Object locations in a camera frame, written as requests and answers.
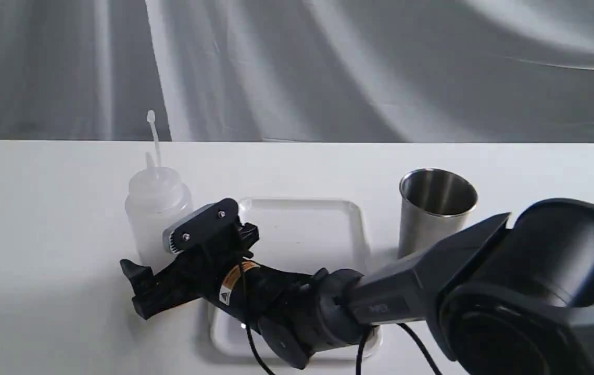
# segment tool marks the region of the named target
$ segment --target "plastic bottle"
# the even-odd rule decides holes
[[[147,152],[146,169],[135,174],[128,183],[125,213],[128,214],[140,261],[158,273],[175,258],[163,245],[163,231],[190,214],[193,204],[190,190],[182,183],[177,171],[161,165],[153,111],[149,111],[146,120],[154,136],[158,165]]]

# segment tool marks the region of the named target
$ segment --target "white fabric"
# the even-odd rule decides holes
[[[594,142],[589,0],[146,0],[173,140]]]

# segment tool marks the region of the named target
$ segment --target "black cable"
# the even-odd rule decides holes
[[[244,325],[246,326],[246,336],[248,337],[248,345],[251,347],[251,351],[253,352],[253,356],[255,357],[257,364],[260,365],[261,368],[263,368],[268,373],[268,375],[276,375],[275,373],[273,373],[273,371],[271,371],[269,366],[267,366],[266,363],[264,363],[262,358],[260,358],[255,347],[255,342],[253,340],[253,334],[251,333],[251,325],[248,317],[248,293],[246,291],[246,275],[244,272],[243,261],[244,258],[242,256],[239,256],[239,259],[237,260],[237,265],[239,266],[239,272],[242,275],[242,288],[244,289]]]
[[[426,349],[426,346],[420,340],[420,337],[418,337],[418,334],[416,334],[415,331],[411,330],[411,328],[409,326],[407,326],[406,323],[398,323],[397,326],[403,328],[403,330],[406,331],[406,333],[409,334],[410,337],[413,338],[413,340],[415,340],[415,344],[417,344],[418,347],[420,347],[420,350],[422,351],[422,354],[424,354],[424,358],[426,358],[426,361],[428,362],[428,365],[431,367],[431,369],[433,370],[433,372],[435,373],[435,375],[443,375],[443,373],[440,372],[440,369],[438,368],[438,365],[435,364],[435,361],[433,360],[433,358],[431,357],[431,355],[428,353],[428,350]]]
[[[403,330],[406,331],[407,334],[409,334],[410,337],[413,338],[413,340],[415,340],[415,344],[417,344],[418,347],[420,347],[420,350],[424,355],[424,358],[426,358],[428,365],[431,367],[435,375],[443,375],[443,373],[440,372],[438,366],[435,364],[435,361],[433,360],[431,355],[428,353],[428,349],[426,348],[426,346],[424,346],[424,343],[420,340],[420,337],[418,337],[415,331],[411,330],[411,328],[408,327],[405,323],[399,323],[397,324],[397,326],[403,328]],[[357,349],[357,365],[355,372],[356,375],[361,375],[361,360],[363,358],[364,346],[366,346],[366,341],[369,339],[371,332],[373,332],[373,327],[368,327],[362,334],[361,341],[359,342],[359,349]]]

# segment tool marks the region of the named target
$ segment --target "warning label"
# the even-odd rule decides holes
[[[246,273],[251,268],[259,267],[259,264],[253,261],[245,261],[242,263],[242,269]],[[234,266],[228,275],[223,279],[223,283],[220,285],[220,291],[218,292],[218,299],[226,305],[230,305],[230,297],[232,296],[232,290],[234,285],[237,284],[242,273],[239,271],[239,266]]]

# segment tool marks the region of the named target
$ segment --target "cup rim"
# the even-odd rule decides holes
[[[444,173],[448,173],[450,175],[453,175],[454,177],[458,178],[459,180],[463,181],[466,185],[468,185],[468,187],[471,188],[472,192],[473,192],[473,205],[470,206],[469,209],[467,209],[466,211],[463,212],[459,212],[458,214],[450,214],[450,215],[444,215],[444,214],[436,214],[435,212],[431,212],[431,211],[427,211],[426,209],[423,209],[420,206],[417,206],[416,204],[414,204],[413,202],[411,202],[404,194],[403,194],[403,184],[409,180],[409,178],[411,178],[413,175],[420,173],[420,172],[424,172],[424,171],[440,171],[440,172],[444,172]],[[415,169],[413,171],[409,171],[408,173],[406,173],[406,175],[404,175],[401,180],[399,181],[399,194],[401,194],[401,199],[406,202],[407,204],[409,204],[410,206],[415,207],[416,209],[418,209],[419,211],[423,212],[424,214],[430,215],[430,216],[435,216],[437,218],[456,218],[457,216],[464,216],[466,214],[470,214],[475,207],[477,207],[477,201],[479,199],[479,196],[477,194],[477,190],[475,189],[475,186],[473,186],[472,183],[470,183],[468,180],[466,180],[465,178],[461,177],[460,175],[452,172],[452,171],[448,171],[446,169],[440,169],[440,168],[420,168],[420,169]]]

